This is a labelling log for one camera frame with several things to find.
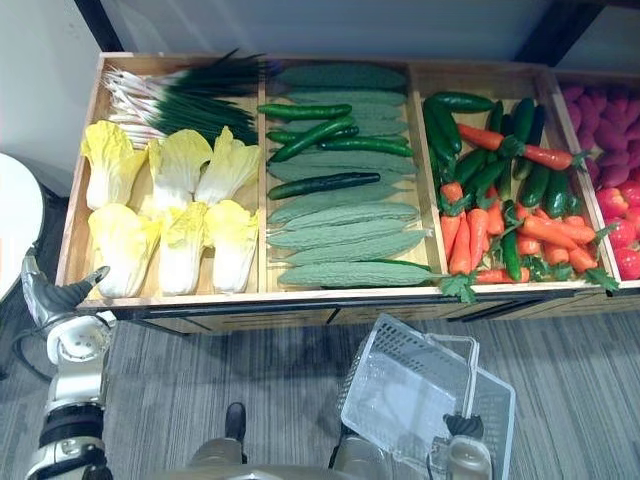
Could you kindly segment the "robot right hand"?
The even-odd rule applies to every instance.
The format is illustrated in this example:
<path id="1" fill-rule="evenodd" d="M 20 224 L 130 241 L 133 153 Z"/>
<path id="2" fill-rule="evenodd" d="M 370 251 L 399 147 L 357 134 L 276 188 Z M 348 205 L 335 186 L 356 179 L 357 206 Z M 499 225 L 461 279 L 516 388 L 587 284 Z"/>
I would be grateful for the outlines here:
<path id="1" fill-rule="evenodd" d="M 466 436 L 481 440 L 484 436 L 484 424 L 479 415 L 471 415 L 469 418 L 462 414 L 445 414 L 443 420 L 452 436 Z"/>

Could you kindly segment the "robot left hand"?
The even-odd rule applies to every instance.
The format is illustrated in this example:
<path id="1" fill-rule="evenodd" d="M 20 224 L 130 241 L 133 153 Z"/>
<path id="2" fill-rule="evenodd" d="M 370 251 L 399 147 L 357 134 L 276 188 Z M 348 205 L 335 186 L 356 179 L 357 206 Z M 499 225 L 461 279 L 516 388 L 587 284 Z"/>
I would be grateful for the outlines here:
<path id="1" fill-rule="evenodd" d="M 37 327 L 45 327 L 74 312 L 110 271 L 108 266 L 102 266 L 79 282 L 57 286 L 40 270 L 36 253 L 34 246 L 27 250 L 22 261 L 21 283 L 27 308 Z"/>

